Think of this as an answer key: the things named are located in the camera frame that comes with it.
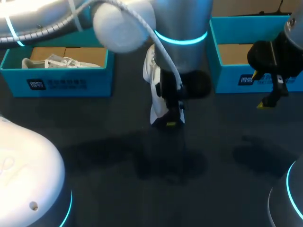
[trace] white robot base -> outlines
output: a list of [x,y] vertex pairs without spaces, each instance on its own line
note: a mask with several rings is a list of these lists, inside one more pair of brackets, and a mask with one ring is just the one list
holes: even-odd
[[62,157],[43,136],[0,116],[0,226],[71,227]]

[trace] shoe box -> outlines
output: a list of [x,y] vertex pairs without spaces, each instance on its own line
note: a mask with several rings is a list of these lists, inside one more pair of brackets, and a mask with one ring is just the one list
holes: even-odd
[[[51,54],[100,68],[22,69],[24,58],[44,61]],[[104,48],[92,29],[6,51],[0,72],[14,97],[109,97],[114,53]]]
[[[283,31],[289,16],[213,17],[207,37],[207,58],[215,92],[262,93],[273,89],[271,76],[253,81],[247,53],[253,43],[270,41]],[[290,92],[303,91],[303,73],[287,81]]]

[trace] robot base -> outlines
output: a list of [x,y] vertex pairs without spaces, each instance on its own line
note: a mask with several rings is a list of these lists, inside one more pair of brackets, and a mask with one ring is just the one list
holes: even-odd
[[35,223],[27,227],[74,227],[72,192],[66,181],[52,207]]
[[269,194],[267,213],[272,227],[303,226],[302,161],[296,161]]

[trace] cable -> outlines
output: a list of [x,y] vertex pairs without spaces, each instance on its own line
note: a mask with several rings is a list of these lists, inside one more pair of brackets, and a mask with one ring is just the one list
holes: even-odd
[[281,6],[283,5],[283,0],[281,0],[281,3],[280,3],[280,6],[279,6],[279,8],[278,8],[278,10],[277,10],[277,13],[281,13]]
[[75,6],[75,2],[74,0],[68,0],[69,4],[70,4],[70,8],[71,8],[71,13],[74,17],[74,21],[75,21],[75,25],[77,27],[77,30],[79,32],[82,32],[83,29],[82,29],[82,26],[81,26],[81,23],[79,21],[79,17],[78,17],[78,14],[77,14],[77,10],[76,10],[76,6]]
[[[95,1],[98,1],[98,0],[89,0],[85,3],[83,3],[77,9],[77,12],[78,13],[82,12],[82,10],[84,10],[87,6],[89,6],[90,4],[92,4]],[[177,69],[176,65],[174,64],[174,62],[172,61],[169,54],[167,53],[167,51],[165,50],[165,48],[164,48],[163,44],[161,43],[160,39],[157,37],[155,32],[152,30],[152,28],[146,23],[146,21],[137,12],[130,9],[126,4],[124,4],[120,1],[117,1],[117,0],[103,0],[103,2],[106,2],[108,4],[116,6],[121,10],[124,10],[125,12],[129,13],[131,16],[133,16],[135,19],[137,19],[140,22],[140,24],[147,30],[147,32],[151,36],[151,38],[153,39],[153,41],[157,45],[158,49],[160,50],[160,52],[163,54],[163,57],[165,58],[165,60],[167,61],[168,65],[171,68],[171,71],[175,75],[176,83],[177,83],[177,90],[180,90],[183,85],[182,85],[182,80],[181,80],[180,74],[178,72],[178,69]]]

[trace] cyan led ring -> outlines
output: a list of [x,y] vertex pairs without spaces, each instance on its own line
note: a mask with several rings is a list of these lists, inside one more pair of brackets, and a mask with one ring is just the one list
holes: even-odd
[[290,173],[290,170],[292,169],[294,163],[290,166],[288,172],[287,172],[287,176],[286,176],[286,189],[287,189],[287,194],[288,194],[288,197],[289,197],[289,200],[292,204],[292,206],[294,207],[294,210],[297,212],[297,214],[300,216],[301,219],[303,219],[303,215],[302,213],[299,211],[299,209],[297,208],[293,198],[292,198],[292,195],[290,193],[290,190],[289,190],[289,173]]
[[66,220],[67,220],[67,218],[68,218],[68,216],[70,215],[70,212],[71,212],[71,206],[72,206],[72,192],[71,192],[71,202],[70,202],[70,207],[68,208],[68,211],[67,211],[67,213],[66,213],[66,216],[65,216],[65,218],[64,218],[64,220],[63,220],[63,222],[61,223],[61,225],[60,225],[59,227],[63,227],[63,226],[64,226],[64,224],[66,223]]
[[[18,36],[14,30],[14,27],[11,23],[11,20],[8,16],[5,17],[5,20],[6,20],[6,23],[8,24],[8,27],[9,27],[9,30],[10,30],[10,33],[12,34],[12,36],[14,37],[14,39],[18,39]],[[23,43],[21,43],[21,41],[17,41],[17,43],[20,45],[20,46],[24,46]]]
[[205,32],[201,37],[196,39],[189,39],[189,40],[175,40],[170,39],[165,36],[162,36],[159,32],[155,31],[156,35],[163,41],[170,43],[170,44],[176,44],[176,45],[193,45],[197,44],[201,41],[203,41],[207,37],[207,32]]

